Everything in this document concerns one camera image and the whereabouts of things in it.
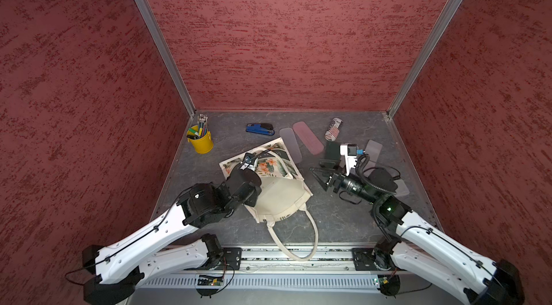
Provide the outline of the clear pencil case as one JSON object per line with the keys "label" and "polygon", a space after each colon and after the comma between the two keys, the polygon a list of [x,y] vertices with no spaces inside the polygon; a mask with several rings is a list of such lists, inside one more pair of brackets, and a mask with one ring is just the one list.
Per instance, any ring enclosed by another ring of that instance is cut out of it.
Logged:
{"label": "clear pencil case", "polygon": [[365,148],[365,153],[369,156],[369,161],[365,167],[365,176],[372,173],[373,168],[377,166],[377,160],[382,151],[382,144],[374,140],[370,140]]}
{"label": "clear pencil case", "polygon": [[279,132],[280,137],[283,139],[283,142],[289,152],[290,158],[293,159],[293,162],[299,164],[303,161],[302,153],[300,152],[300,147],[297,142],[296,134],[292,128],[283,128]]}
{"label": "clear pencil case", "polygon": [[406,197],[408,194],[410,194],[410,190],[407,187],[406,183],[402,179],[395,180],[395,184],[397,185],[396,197]]}

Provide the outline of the floral canvas tote bag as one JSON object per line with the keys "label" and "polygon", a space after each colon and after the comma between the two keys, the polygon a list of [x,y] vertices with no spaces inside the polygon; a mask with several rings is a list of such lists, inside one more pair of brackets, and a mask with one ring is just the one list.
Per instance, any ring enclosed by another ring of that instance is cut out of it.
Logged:
{"label": "floral canvas tote bag", "polygon": [[[246,206],[247,210],[256,222],[266,224],[267,231],[274,243],[289,259],[297,262],[309,261],[315,256],[319,244],[319,230],[316,220],[307,208],[307,202],[313,197],[313,193],[306,185],[305,179],[293,159],[290,158],[283,139],[274,139],[257,148],[220,162],[219,167],[226,178],[234,168],[239,168],[246,153],[258,155],[255,173],[262,181],[262,192],[257,204],[254,207]],[[274,231],[276,223],[286,220],[297,212],[305,213],[314,231],[311,252],[303,257],[290,251]]]}

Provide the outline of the green pencil case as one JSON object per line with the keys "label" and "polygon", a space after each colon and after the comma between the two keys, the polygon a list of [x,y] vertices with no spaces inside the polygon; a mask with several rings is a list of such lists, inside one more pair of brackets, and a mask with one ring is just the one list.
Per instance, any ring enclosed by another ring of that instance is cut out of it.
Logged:
{"label": "green pencil case", "polygon": [[341,163],[340,143],[328,141],[326,144],[323,163],[328,167],[336,167]]}

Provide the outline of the pink pencil case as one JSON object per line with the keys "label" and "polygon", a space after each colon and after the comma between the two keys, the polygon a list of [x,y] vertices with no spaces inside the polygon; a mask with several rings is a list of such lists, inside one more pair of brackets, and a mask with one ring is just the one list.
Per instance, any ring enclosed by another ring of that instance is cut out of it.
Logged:
{"label": "pink pencil case", "polygon": [[296,122],[293,124],[293,130],[312,155],[318,155],[323,152],[324,146],[322,142],[319,141],[305,122]]}

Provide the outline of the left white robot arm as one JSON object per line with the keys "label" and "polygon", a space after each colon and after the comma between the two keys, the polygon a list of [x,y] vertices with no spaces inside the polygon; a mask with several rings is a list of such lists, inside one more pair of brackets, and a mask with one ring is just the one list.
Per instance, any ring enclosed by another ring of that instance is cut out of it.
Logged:
{"label": "left white robot arm", "polygon": [[82,253],[82,268],[93,277],[82,285],[84,301],[117,304],[158,276],[217,267],[225,256],[213,234],[180,248],[168,246],[231,217],[241,205],[255,204],[261,185],[254,171],[236,167],[218,187],[209,183],[184,189],[166,212],[119,242],[87,247]]}

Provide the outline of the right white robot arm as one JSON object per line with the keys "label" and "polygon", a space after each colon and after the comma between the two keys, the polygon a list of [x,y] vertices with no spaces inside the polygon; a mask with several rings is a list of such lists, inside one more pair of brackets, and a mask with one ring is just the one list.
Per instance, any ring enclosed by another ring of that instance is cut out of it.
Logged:
{"label": "right white robot arm", "polygon": [[463,304],[523,304],[519,270],[463,246],[424,220],[396,197],[398,185],[385,168],[369,176],[312,168],[326,191],[342,192],[371,204],[371,216],[383,233],[372,261],[381,271],[408,271],[446,291]]}

